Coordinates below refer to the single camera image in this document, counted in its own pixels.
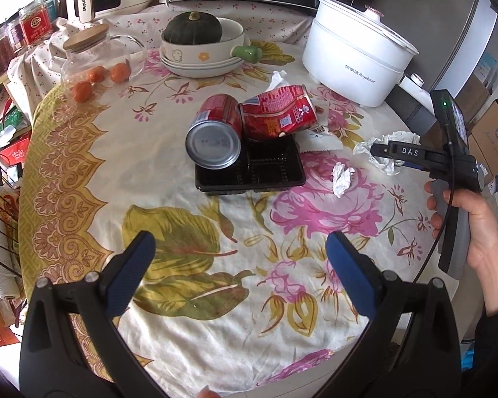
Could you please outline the person's right hand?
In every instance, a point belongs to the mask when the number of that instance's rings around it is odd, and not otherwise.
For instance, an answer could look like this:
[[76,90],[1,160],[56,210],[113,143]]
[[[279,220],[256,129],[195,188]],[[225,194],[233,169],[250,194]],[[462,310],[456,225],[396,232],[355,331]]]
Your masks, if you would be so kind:
[[486,200],[469,190],[446,190],[443,199],[469,214],[467,262],[479,279],[487,316],[498,314],[498,221]]

